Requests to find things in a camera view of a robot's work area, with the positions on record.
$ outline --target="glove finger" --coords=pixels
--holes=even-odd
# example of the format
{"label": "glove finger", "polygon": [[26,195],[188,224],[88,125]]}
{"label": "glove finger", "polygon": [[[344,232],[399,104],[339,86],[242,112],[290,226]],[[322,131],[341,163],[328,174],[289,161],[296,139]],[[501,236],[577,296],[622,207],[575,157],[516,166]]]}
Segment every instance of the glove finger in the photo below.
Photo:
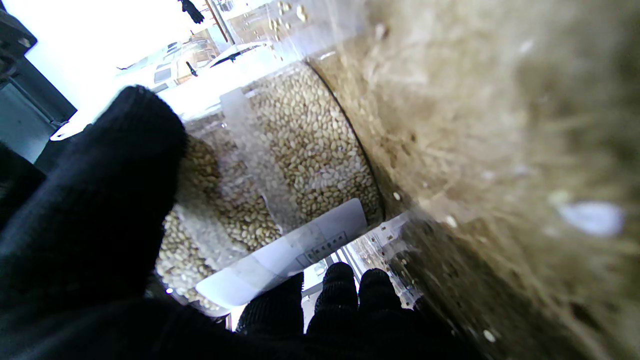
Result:
{"label": "glove finger", "polygon": [[380,269],[367,270],[362,275],[359,296],[361,313],[402,308],[389,275]]}
{"label": "glove finger", "polygon": [[353,270],[345,263],[335,263],[329,266],[324,275],[323,289],[316,301],[316,313],[309,323],[307,334],[352,332],[357,310],[358,296]]}
{"label": "glove finger", "polygon": [[240,315],[237,332],[260,336],[302,334],[303,280],[304,273],[294,275],[276,288],[253,299]]}

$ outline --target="black glove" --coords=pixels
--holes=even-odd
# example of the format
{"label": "black glove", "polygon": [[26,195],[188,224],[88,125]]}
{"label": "black glove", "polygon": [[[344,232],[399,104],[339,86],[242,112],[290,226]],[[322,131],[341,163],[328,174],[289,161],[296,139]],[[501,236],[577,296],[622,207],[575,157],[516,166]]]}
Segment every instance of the black glove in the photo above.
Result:
{"label": "black glove", "polygon": [[191,20],[196,24],[201,24],[204,21],[204,16],[202,16],[198,8],[189,0],[182,0],[182,12],[189,13]]}
{"label": "black glove", "polygon": [[298,274],[251,301],[240,316],[237,331],[271,341],[302,343],[305,353],[300,355],[305,357],[478,358],[450,332],[430,330],[438,324],[426,323],[418,312],[403,309],[383,270],[366,271],[356,294],[353,270],[345,263],[327,269],[315,315],[303,335],[302,283],[303,276]]}

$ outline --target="grain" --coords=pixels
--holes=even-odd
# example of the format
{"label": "grain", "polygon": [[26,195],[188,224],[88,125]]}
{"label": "grain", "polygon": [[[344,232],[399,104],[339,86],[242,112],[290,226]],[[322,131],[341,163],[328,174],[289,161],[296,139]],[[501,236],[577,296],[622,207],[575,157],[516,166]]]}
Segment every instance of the grain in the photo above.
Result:
{"label": "grain", "polygon": [[204,302],[198,281],[336,206],[359,198],[382,221],[376,182],[353,130],[304,63],[241,89],[252,119],[228,108],[185,123],[178,205],[164,223],[156,269],[167,286]]}

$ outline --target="window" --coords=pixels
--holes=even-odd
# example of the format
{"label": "window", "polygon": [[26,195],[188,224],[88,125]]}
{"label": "window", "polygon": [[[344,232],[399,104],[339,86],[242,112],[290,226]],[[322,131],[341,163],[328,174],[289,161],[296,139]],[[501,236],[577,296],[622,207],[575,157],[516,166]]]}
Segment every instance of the window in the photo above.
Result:
{"label": "window", "polygon": [[171,77],[171,69],[160,70],[159,72],[156,72],[154,76],[154,83],[160,84],[170,77]]}

